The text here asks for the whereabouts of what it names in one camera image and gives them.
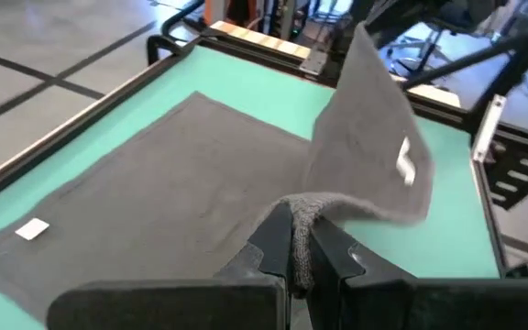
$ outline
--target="office chair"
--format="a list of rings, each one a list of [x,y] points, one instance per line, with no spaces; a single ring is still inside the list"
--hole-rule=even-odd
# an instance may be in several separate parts
[[[437,45],[443,33],[449,30],[453,36],[457,33],[473,35],[482,21],[506,3],[507,0],[453,0],[443,5],[437,16],[426,22],[432,30],[426,40],[403,37],[402,42],[389,45],[387,51],[389,57],[395,49],[420,49],[418,58],[397,59],[390,66],[390,70],[397,75],[409,77],[431,69],[427,62],[432,55],[445,62],[450,62],[451,60]]]

